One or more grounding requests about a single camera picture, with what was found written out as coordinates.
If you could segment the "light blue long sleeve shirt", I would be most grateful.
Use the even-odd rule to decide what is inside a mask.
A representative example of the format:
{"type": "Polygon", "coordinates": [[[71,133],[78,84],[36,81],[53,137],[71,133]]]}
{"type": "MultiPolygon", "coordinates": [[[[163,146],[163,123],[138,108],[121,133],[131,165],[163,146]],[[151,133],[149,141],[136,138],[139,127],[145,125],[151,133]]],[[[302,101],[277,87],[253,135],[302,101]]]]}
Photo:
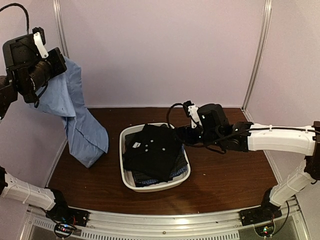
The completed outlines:
{"type": "Polygon", "coordinates": [[[107,130],[85,106],[82,89],[82,68],[64,57],[67,70],[52,78],[39,99],[38,107],[31,109],[61,118],[69,153],[86,168],[90,168],[109,150],[107,130]]]}

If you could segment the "white plastic basket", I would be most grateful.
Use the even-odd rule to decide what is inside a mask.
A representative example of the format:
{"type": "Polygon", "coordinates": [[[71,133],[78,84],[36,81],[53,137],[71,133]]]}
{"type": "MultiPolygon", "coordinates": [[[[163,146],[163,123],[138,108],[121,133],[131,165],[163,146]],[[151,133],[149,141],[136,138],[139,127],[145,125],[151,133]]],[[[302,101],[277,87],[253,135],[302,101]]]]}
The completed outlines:
{"type": "Polygon", "coordinates": [[[159,191],[164,191],[164,190],[168,190],[168,189],[179,186],[184,181],[186,181],[191,174],[190,162],[187,157],[187,153],[186,153],[184,145],[181,147],[181,149],[184,154],[184,159],[187,162],[186,171],[178,176],[173,177],[172,180],[170,180],[168,182],[160,182],[157,184],[151,184],[149,186],[136,187],[133,174],[130,171],[127,171],[124,169],[123,156],[124,156],[124,152],[126,150],[125,137],[128,136],[129,134],[133,134],[133,133],[137,133],[137,132],[141,131],[143,129],[143,127],[144,127],[144,124],[130,126],[130,127],[125,128],[124,130],[122,130],[122,132],[120,133],[120,136],[119,136],[119,163],[120,163],[120,173],[121,173],[122,182],[124,183],[124,185],[126,187],[128,187],[129,189],[131,189],[135,192],[138,192],[138,193],[159,192],[159,191]]]}

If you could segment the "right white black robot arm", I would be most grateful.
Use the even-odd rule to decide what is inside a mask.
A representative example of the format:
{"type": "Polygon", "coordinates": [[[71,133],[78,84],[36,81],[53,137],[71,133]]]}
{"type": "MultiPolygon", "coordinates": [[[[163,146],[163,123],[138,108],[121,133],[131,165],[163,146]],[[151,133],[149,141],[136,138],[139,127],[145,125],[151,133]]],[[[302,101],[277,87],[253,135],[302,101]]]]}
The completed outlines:
{"type": "Polygon", "coordinates": [[[175,129],[186,146],[227,151],[280,151],[304,155],[304,160],[284,181],[268,189],[256,210],[259,220],[268,220],[289,198],[320,179],[320,123],[301,127],[263,125],[249,121],[230,124],[220,104],[201,107],[191,101],[180,106],[190,125],[175,129]]]}

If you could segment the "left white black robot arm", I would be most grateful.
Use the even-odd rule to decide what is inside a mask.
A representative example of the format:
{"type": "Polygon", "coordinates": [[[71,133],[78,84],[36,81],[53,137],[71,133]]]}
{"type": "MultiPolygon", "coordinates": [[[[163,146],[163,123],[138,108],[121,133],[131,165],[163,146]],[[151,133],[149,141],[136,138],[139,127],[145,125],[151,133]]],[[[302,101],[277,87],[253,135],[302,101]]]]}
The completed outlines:
{"type": "Polygon", "coordinates": [[[3,45],[5,76],[0,78],[0,196],[72,218],[63,195],[45,188],[63,141],[58,117],[40,111],[53,77],[66,70],[58,48],[45,49],[39,33],[3,45]]]}

